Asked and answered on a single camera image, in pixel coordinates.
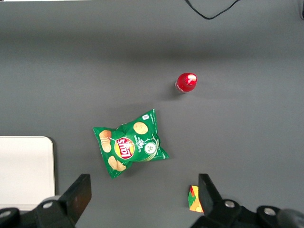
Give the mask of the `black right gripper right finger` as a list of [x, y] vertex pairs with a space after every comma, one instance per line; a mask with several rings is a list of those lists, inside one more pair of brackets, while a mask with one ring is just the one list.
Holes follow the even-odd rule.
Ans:
[[199, 200], [204, 215], [192, 225], [193, 228], [235, 228], [241, 206], [234, 200], [224, 199], [208, 174], [199, 174]]

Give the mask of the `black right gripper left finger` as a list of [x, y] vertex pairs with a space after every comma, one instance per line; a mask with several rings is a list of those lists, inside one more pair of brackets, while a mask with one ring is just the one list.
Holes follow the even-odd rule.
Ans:
[[49, 199], [35, 209], [38, 228], [74, 228], [92, 197], [91, 178], [81, 174], [58, 199]]

